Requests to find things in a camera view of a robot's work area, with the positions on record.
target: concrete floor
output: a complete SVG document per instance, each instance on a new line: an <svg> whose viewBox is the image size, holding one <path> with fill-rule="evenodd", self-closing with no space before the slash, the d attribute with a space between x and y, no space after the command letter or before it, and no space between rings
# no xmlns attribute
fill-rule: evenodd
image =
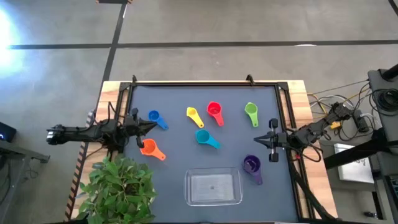
<svg viewBox="0 0 398 224"><path fill-rule="evenodd" d="M119 10L94 0L0 0L0 47L110 43ZM135 0L119 42L378 39L398 39L398 17L387 0ZM17 128L16 144L51 155L46 165L32 164L40 175L22 185L7 223L63 220L79 143L49 146L45 130L84 124L108 53L0 48L0 95L6 96L0 98L0 121ZM304 80L307 91L316 92L365 80L368 70L389 68L397 59L398 45L119 49L110 80L133 74L140 80L243 80L250 73L255 79ZM350 96L360 87L330 93ZM361 109L370 112L366 103ZM333 189L339 216L376 223L361 216L372 209L363 207L369 195ZM378 223L392 223L389 218Z"/></svg>

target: measuring cup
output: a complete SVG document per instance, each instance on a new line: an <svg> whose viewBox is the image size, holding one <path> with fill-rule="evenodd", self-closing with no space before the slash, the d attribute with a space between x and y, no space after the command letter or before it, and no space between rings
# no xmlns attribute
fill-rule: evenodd
<svg viewBox="0 0 398 224"><path fill-rule="evenodd" d="M197 125L199 128L203 128L205 124L203 124L203 121L200 119L199 114L195 108L188 107L187 108L187 116L190 117Z"/></svg>
<svg viewBox="0 0 398 224"><path fill-rule="evenodd" d="M222 107L219 103L211 101L209 105L207 105L207 113L210 116L213 116L216 119L216 122L219 126L224 125L223 116L221 115Z"/></svg>
<svg viewBox="0 0 398 224"><path fill-rule="evenodd" d="M144 143L144 148L140 149L142 155L154 156L162 161L166 159L166 155L157 147L155 140L145 139L142 142Z"/></svg>
<svg viewBox="0 0 398 224"><path fill-rule="evenodd" d="M243 169L254 177L254 180L258 185L262 184L260 166L261 162L257 156L247 155L243 160Z"/></svg>
<svg viewBox="0 0 398 224"><path fill-rule="evenodd" d="M164 130L167 130L169 128L157 110L150 111L148 113L148 118L151 121L155 121Z"/></svg>
<svg viewBox="0 0 398 224"><path fill-rule="evenodd" d="M244 107L244 111L246 112L247 115L249 115L253 127L258 127L259 121L257 118L257 106L254 103L249 102Z"/></svg>
<svg viewBox="0 0 398 224"><path fill-rule="evenodd" d="M216 141L207 130L198 130L196 131L196 137L199 144L209 144L216 149L219 149L221 145L218 141Z"/></svg>

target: teal measuring cup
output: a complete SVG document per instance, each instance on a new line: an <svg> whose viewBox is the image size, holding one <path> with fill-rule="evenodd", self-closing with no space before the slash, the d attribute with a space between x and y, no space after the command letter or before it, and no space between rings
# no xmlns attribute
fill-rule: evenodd
<svg viewBox="0 0 398 224"><path fill-rule="evenodd" d="M195 134L199 144L209 144L216 149L219 149L221 147L220 143L216 141L207 130L198 130Z"/></svg>

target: purple measuring cup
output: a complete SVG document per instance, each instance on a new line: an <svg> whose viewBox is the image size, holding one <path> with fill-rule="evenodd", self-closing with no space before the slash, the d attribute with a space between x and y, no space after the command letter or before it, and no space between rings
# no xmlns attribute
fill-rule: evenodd
<svg viewBox="0 0 398 224"><path fill-rule="evenodd" d="M247 155L243 160L243 169L254 177L254 180L258 185L262 184L260 166L261 162L257 156Z"/></svg>

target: blue measuring cup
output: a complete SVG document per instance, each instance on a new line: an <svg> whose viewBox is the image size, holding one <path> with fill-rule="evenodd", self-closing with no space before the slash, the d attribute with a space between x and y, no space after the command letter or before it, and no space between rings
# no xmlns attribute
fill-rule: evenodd
<svg viewBox="0 0 398 224"><path fill-rule="evenodd" d="M155 121L164 130L169 128L157 110L150 111L148 113L148 117L151 121Z"/></svg>
<svg viewBox="0 0 398 224"><path fill-rule="evenodd" d="M218 141L216 141L207 130L198 130L196 131L196 137L199 144L209 144L216 149L219 149L221 145Z"/></svg>

